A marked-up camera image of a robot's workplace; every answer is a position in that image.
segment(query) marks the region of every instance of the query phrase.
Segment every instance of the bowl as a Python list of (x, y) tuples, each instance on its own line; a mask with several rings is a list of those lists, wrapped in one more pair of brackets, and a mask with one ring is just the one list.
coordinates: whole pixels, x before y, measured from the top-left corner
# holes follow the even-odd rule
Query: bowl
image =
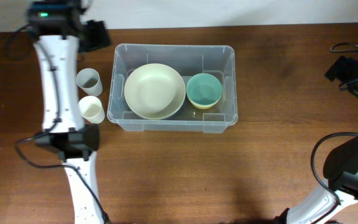
[(215, 76), (200, 73), (189, 80), (186, 93), (193, 106), (205, 110), (221, 99), (222, 84)]
[(145, 119), (165, 119), (174, 115), (186, 98), (186, 86), (173, 68), (158, 63), (134, 70), (124, 87), (129, 108)]

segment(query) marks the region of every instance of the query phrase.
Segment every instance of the plastic container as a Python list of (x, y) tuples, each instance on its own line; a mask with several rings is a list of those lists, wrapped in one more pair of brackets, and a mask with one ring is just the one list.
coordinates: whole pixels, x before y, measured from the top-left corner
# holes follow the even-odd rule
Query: plastic container
[[(223, 93), (207, 110), (195, 108), (188, 99), (166, 120), (146, 120), (129, 109), (124, 85), (131, 73), (142, 65), (161, 63), (174, 68), (185, 84), (196, 74), (214, 75)], [(110, 89), (108, 119), (126, 131), (203, 131), (222, 133), (238, 119), (234, 50), (230, 46), (120, 44), (116, 47)]]

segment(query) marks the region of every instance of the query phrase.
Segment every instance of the paper cup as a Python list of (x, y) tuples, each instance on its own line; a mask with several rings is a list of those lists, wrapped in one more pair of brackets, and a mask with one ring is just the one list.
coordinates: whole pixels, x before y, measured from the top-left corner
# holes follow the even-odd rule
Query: paper cup
[(78, 102), (78, 108), (83, 118), (90, 123), (99, 124), (104, 120), (105, 114), (102, 102), (95, 96), (86, 96)]
[(76, 82), (89, 96), (99, 96), (103, 91), (99, 73), (95, 69), (82, 69), (77, 74)]

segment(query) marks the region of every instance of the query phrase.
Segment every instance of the wood grain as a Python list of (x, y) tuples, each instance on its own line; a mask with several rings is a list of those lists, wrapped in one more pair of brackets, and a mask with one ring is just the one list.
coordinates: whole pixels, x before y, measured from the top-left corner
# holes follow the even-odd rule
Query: wood grain
[[(37, 170), (15, 154), (13, 142), (42, 123), (40, 72), (34, 52), (6, 60), (0, 33), (0, 223), (73, 223), (63, 170)], [(358, 99), (324, 78), (338, 42), (358, 43), (358, 24), (111, 30), (114, 45), (78, 64), (96, 69), (109, 100), (114, 48), (120, 43), (230, 45), (236, 52), (239, 120), (223, 134), (129, 133), (107, 119), (100, 125), (99, 194), (114, 222), (205, 223), (273, 218), (316, 186), (310, 153), (322, 136), (358, 131)], [(25, 50), (21, 37), (13, 46)], [(327, 153), (345, 139), (319, 150)], [(43, 164), (56, 155), (29, 144)], [(336, 216), (358, 223), (358, 204)]]

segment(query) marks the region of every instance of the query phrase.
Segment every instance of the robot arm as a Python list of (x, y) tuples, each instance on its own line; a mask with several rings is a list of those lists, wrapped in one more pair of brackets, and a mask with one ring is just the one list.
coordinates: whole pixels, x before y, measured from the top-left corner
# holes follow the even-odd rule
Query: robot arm
[(47, 133), (36, 138), (35, 143), (58, 154), (63, 165), (77, 169), (65, 168), (75, 223), (108, 223), (99, 202), (95, 172), (99, 128), (85, 125), (80, 116), (75, 75), (79, 51), (96, 50), (109, 45), (110, 41), (103, 22), (81, 24), (80, 15), (84, 11), (80, 0), (33, 2), (28, 10), (29, 33), (34, 40), (42, 77), (42, 128)]
[(343, 208), (358, 202), (358, 138), (335, 148), (324, 164), (324, 183), (339, 196), (335, 197), (318, 186), (299, 205), (286, 209), (276, 223), (323, 224)]

